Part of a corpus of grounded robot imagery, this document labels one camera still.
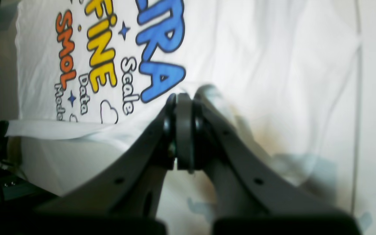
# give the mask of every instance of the blue letters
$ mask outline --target blue letters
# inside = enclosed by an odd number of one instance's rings
[[[150,62],[157,47],[163,52],[171,53],[181,46],[185,33],[184,5],[182,0],[161,0],[149,8],[147,0],[136,0],[136,3],[139,8],[137,16],[139,25],[144,25],[166,12],[170,12],[170,17],[150,26],[136,36],[137,45],[146,44],[139,71],[151,77],[151,86],[141,94],[142,101],[148,103],[169,91],[185,78],[186,71],[181,66]]]

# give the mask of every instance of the blue star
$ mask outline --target blue star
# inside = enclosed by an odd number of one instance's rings
[[[75,102],[76,97],[73,96],[72,91],[70,91],[70,97],[68,98],[68,100],[70,101],[70,105],[72,105],[73,107],[73,103]]]
[[[118,32],[118,34],[121,34],[123,36],[123,39],[126,40],[126,33],[130,30],[130,27],[126,27],[123,21],[123,27],[121,30]]]

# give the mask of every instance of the screw hole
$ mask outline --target screw hole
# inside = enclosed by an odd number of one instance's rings
[[[121,184],[123,182],[124,182],[124,178],[118,178],[118,179],[114,180],[115,184]]]
[[[255,178],[255,183],[258,184],[258,185],[263,185],[264,184],[264,181],[259,179],[259,178]]]

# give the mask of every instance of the black device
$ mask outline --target black device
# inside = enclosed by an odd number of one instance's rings
[[[196,95],[172,94],[137,141],[105,171],[39,206],[18,234],[157,234],[166,172],[203,170],[217,194],[212,234],[346,234],[352,216],[302,192],[264,165]]]

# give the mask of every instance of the yellow letters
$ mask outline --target yellow letters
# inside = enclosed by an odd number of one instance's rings
[[[91,0],[85,6],[85,14],[89,15],[95,11],[95,13],[97,14],[97,18],[100,19],[104,15],[103,3],[105,3],[105,9],[107,11],[107,15],[111,15],[113,12],[112,0]]]
[[[92,26],[91,28],[88,29],[88,39],[93,38],[96,36],[98,33],[108,29],[109,27],[109,22],[108,19],[105,19],[103,21],[98,22],[98,24]]]
[[[106,50],[108,43],[111,40],[111,30],[105,31],[103,34],[98,36],[95,39],[91,39],[87,44],[87,49],[89,51],[94,51],[91,59],[89,61],[89,65],[94,67],[98,64],[102,64],[108,60],[114,59],[115,57],[115,50],[110,48]]]
[[[115,75],[115,69],[113,62],[104,64],[96,69],[91,70],[89,73],[89,80],[91,82],[92,91],[97,93],[99,90],[98,78],[100,79],[100,85],[105,86],[107,82],[107,74],[109,75],[110,84],[112,87],[117,85],[117,77]]]

